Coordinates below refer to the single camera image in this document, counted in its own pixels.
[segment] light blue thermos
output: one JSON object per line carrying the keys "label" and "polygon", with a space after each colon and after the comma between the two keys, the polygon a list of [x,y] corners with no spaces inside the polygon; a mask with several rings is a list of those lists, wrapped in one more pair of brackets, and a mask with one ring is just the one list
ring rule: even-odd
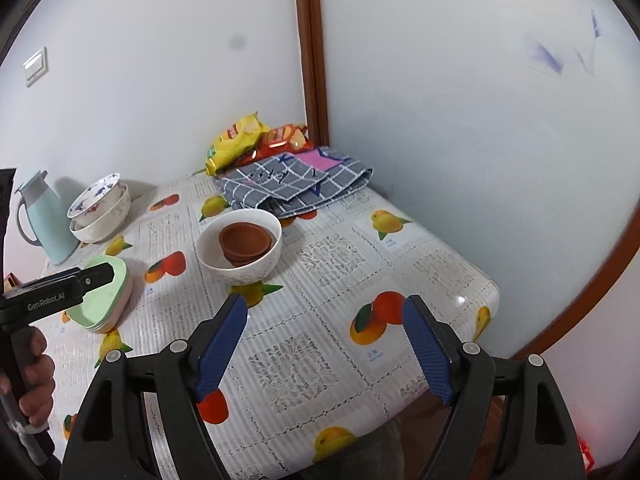
{"label": "light blue thermos", "polygon": [[[69,230],[71,220],[66,216],[62,200],[44,181],[47,171],[39,171],[15,192],[20,192],[20,202],[15,210],[18,231],[24,240],[34,246],[44,248],[52,264],[65,261],[79,244]],[[27,218],[36,235],[35,240],[27,238],[20,225],[20,206],[27,210]]]}

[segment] light switch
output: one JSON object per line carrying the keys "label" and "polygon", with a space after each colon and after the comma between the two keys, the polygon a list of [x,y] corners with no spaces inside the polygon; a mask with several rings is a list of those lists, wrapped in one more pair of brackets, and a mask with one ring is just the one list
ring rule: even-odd
{"label": "light switch", "polygon": [[27,86],[31,86],[44,76],[49,69],[47,65],[47,47],[43,46],[24,62],[24,78]]}

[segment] wooden floor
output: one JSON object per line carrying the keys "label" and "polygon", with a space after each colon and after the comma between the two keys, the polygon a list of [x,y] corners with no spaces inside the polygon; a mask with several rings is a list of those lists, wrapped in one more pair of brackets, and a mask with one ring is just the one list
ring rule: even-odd
{"label": "wooden floor", "polygon": [[[448,414],[449,409],[440,398],[427,392],[398,415],[404,449],[404,480],[417,478],[435,448]],[[494,464],[501,416],[502,402],[494,398],[469,480],[485,480],[489,477]]]}

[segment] folded towel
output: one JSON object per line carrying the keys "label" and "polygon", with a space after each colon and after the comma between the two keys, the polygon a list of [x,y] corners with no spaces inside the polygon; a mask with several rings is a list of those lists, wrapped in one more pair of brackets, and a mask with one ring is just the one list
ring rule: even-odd
{"label": "folded towel", "polygon": [[223,175],[225,199],[234,209],[261,208],[287,218],[355,192],[373,173],[356,158],[328,146],[302,155],[275,155]]}

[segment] wall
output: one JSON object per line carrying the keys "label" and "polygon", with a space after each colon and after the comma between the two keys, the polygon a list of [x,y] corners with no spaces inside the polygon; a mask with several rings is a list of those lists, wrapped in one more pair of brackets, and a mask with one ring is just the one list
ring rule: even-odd
{"label": "wall", "polygon": [[616,462],[640,431],[640,253],[613,288],[543,357],[596,467]]}
{"label": "wall", "polygon": [[[26,88],[42,46],[49,73]],[[49,170],[67,203],[111,171],[139,194],[202,168],[255,110],[305,121],[295,0],[42,0],[0,66],[0,168],[18,167],[16,186]],[[39,275],[13,220],[5,252],[5,269]]]}
{"label": "wall", "polygon": [[640,46],[610,0],[321,0],[332,145],[500,286],[508,356],[640,196]]}

